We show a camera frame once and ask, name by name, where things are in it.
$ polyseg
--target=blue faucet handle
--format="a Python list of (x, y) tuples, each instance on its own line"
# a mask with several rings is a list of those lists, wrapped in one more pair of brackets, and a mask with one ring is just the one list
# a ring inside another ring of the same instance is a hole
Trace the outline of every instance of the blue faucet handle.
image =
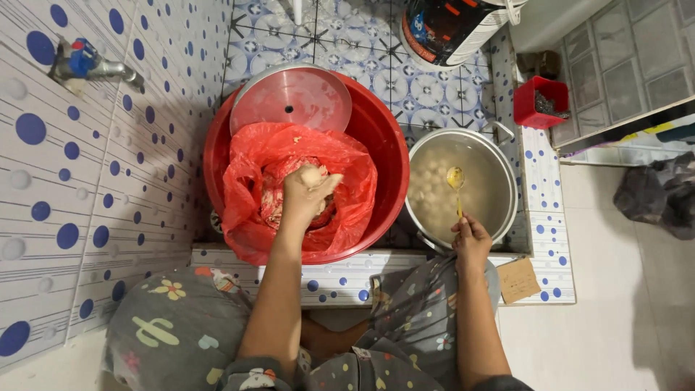
[(97, 50), (85, 38), (77, 38), (71, 48), (72, 53), (67, 63), (75, 77), (84, 79), (87, 72), (97, 66)]

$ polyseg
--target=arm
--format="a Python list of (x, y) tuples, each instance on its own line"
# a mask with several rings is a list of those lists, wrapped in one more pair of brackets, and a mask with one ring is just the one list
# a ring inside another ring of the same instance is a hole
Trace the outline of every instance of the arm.
[(342, 175), (331, 175), (307, 186), (314, 170), (316, 167), (305, 165), (285, 177), (280, 227), (237, 355), (275, 358), (286, 378), (294, 376), (300, 346), (304, 232), (319, 204), (342, 179)]
[(458, 232), (457, 356), (459, 376), (465, 390), (498, 375), (511, 375), (490, 305), (485, 262), (492, 239), (482, 224), (468, 214), (452, 227)]

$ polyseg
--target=metal spoon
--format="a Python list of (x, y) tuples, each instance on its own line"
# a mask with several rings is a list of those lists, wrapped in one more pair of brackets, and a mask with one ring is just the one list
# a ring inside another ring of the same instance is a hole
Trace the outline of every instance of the metal spoon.
[(459, 205), (459, 209), (457, 210), (459, 218), (464, 216), (463, 211), (461, 210), (461, 198), (459, 197), (459, 191), (461, 190), (461, 187), (464, 186), (465, 180), (466, 176), (460, 167), (449, 168), (449, 170), (446, 172), (446, 183), (448, 183), (449, 186), (456, 191), (456, 202)]

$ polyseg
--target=hand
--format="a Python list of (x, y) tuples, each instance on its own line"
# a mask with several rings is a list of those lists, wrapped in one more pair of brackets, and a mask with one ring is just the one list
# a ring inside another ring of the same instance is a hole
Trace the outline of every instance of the hand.
[(285, 177), (280, 229), (298, 230), (304, 236), (324, 198), (343, 180), (342, 174), (319, 175), (317, 180), (317, 172), (313, 164), (304, 164)]
[(458, 223), (451, 227), (451, 232), (458, 232), (451, 246), (458, 253), (456, 270), (459, 277), (466, 274), (485, 272), (485, 263), (492, 247), (492, 238), (485, 227), (464, 212), (464, 216)]

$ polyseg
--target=cardboard piece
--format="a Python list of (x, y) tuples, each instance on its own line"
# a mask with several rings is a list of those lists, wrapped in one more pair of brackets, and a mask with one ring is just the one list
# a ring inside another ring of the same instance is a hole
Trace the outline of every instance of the cardboard piece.
[(497, 266), (497, 272), (505, 304), (512, 304), (541, 291), (529, 257)]

